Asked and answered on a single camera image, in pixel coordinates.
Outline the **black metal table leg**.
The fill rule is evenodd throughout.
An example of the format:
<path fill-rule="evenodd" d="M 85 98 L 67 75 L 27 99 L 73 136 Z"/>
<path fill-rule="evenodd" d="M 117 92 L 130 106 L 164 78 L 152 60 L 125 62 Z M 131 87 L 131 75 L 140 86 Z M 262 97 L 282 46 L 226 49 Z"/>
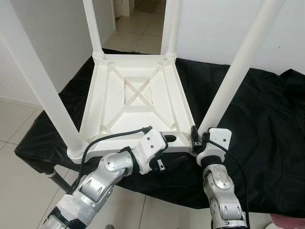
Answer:
<path fill-rule="evenodd" d="M 49 177 L 56 185 L 59 186 L 64 192 L 68 193 L 71 189 L 71 186 L 65 181 L 65 179 L 60 175 L 57 174 L 56 170 L 53 170 L 50 173 L 46 173 L 46 176 Z"/>

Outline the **pink round seat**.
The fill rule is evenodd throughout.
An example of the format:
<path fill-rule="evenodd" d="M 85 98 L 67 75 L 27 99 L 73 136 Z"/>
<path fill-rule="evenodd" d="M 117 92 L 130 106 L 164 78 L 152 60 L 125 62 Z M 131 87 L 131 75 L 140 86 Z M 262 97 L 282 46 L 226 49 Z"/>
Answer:
<path fill-rule="evenodd" d="M 273 225 L 281 229 L 305 229 L 305 218 L 293 218 L 277 214 L 269 214 Z"/>

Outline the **white plastic table top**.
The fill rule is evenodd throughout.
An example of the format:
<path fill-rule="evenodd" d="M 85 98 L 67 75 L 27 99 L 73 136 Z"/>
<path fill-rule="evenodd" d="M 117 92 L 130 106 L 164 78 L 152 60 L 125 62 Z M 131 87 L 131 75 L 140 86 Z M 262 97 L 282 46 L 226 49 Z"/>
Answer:
<path fill-rule="evenodd" d="M 167 55 L 105 54 L 94 58 L 79 135 L 89 144 L 102 136 L 122 133 L 92 146 L 87 158 L 136 146 L 142 133 L 127 132 L 151 126 L 174 135 L 167 152 L 192 152 L 194 126 L 176 59 Z"/>

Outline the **pale door frame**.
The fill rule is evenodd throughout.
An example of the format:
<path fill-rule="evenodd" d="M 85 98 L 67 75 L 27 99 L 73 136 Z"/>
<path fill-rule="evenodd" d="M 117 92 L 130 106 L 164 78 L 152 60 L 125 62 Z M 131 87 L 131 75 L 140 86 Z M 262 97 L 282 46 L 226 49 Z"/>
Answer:
<path fill-rule="evenodd" d="M 120 17 L 130 17 L 134 11 L 136 0 L 113 0 L 113 13 L 117 20 Z"/>

